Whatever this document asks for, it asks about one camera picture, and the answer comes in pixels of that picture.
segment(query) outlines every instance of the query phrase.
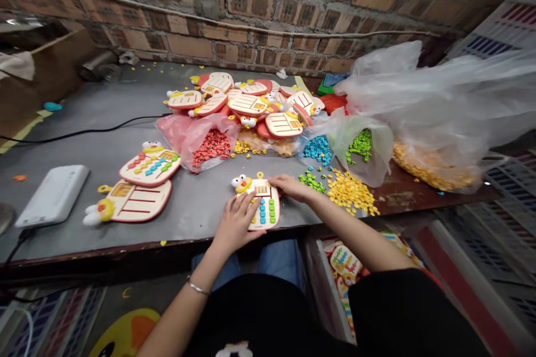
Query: gray table surface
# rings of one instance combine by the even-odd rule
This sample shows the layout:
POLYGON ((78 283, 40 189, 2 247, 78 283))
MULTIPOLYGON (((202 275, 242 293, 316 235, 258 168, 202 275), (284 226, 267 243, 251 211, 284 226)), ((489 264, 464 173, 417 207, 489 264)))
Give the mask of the gray table surface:
MULTIPOLYGON (((168 90, 192 89, 189 77, 222 69, 160 62, 141 62, 136 70, 124 66, 118 82, 85 84, 64 101, 63 110, 38 124, 26 139, 57 137, 89 128, 108 128, 133 117, 160 115, 169 110, 162 101, 168 90)), ((266 74, 229 71, 235 81, 266 78, 266 74)), ((280 80, 291 86, 294 77, 280 80)), ((162 213, 144 224, 109 223, 97 227, 82 224, 84 210, 103 197, 97 192, 102 184, 113 186, 118 171, 132 156, 141 151, 144 141, 164 141, 155 127, 156 119, 139 120, 128 127, 107 133, 90 133, 60 141, 19 145, 0 157, 0 201, 15 207, 20 214, 49 169, 56 166, 85 165, 90 174, 67 221, 40 228, 22 245, 14 260, 40 259, 58 255, 88 252, 96 249, 123 247, 162 240, 197 240, 216 232, 225 202, 233 195, 231 179, 241 173, 265 177, 277 173, 297 176, 306 168, 298 158, 281 158, 276 154, 254 155, 235 159, 195 176, 180 168, 172 177, 173 190, 162 213), (13 176, 26 175, 24 182, 13 176)), ((278 227, 320 223, 310 208, 292 200, 282 200, 278 227)), ((0 261, 7 259, 20 230, 14 227, 0 236, 0 261)))

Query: white power bank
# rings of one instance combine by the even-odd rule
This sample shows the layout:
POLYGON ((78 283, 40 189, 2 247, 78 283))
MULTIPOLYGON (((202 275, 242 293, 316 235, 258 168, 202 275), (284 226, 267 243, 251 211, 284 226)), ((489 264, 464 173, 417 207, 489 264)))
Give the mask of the white power bank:
POLYGON ((25 229, 63 222, 69 216, 88 174, 89 169, 83 165, 51 169, 17 219, 15 227, 25 229))

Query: black shirt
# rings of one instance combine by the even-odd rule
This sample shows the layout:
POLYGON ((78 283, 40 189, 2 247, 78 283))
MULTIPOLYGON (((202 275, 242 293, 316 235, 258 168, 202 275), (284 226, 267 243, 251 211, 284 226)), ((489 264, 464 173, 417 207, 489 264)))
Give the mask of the black shirt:
POLYGON ((254 357, 489 355, 419 269, 373 273, 350 288, 348 299, 358 347, 322 328, 292 283, 264 274, 239 276, 210 296, 185 355, 213 357, 240 342, 254 357))

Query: blue jeans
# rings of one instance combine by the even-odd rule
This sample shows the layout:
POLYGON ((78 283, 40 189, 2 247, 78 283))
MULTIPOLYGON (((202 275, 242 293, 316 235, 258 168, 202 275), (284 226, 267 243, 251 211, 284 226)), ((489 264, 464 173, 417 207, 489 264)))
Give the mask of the blue jeans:
MULTIPOLYGON (((192 272, 203 259, 204 253, 196 255, 192 259, 192 272)), ((305 292, 305 284, 302 275, 302 259, 295 239, 281 240, 268 244, 262 249, 259 259, 258 273, 269 274, 295 284, 302 292, 305 292)), ((219 273, 212 291, 222 287, 230 280, 241 275, 240 264, 236 253, 225 262, 219 273)))

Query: silver bracelet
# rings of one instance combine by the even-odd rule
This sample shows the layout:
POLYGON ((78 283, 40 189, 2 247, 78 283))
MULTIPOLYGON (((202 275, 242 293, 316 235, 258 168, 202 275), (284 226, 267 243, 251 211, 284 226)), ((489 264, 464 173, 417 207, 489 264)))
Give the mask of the silver bracelet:
POLYGON ((210 295, 212 294, 212 292, 203 290, 202 288, 197 287, 196 285, 194 285, 194 284, 190 281, 190 276, 191 276, 191 275, 188 275, 188 277, 186 278, 186 282, 190 285, 190 287, 191 287, 193 290, 197 291, 198 293, 204 294, 205 296, 210 296, 210 295))

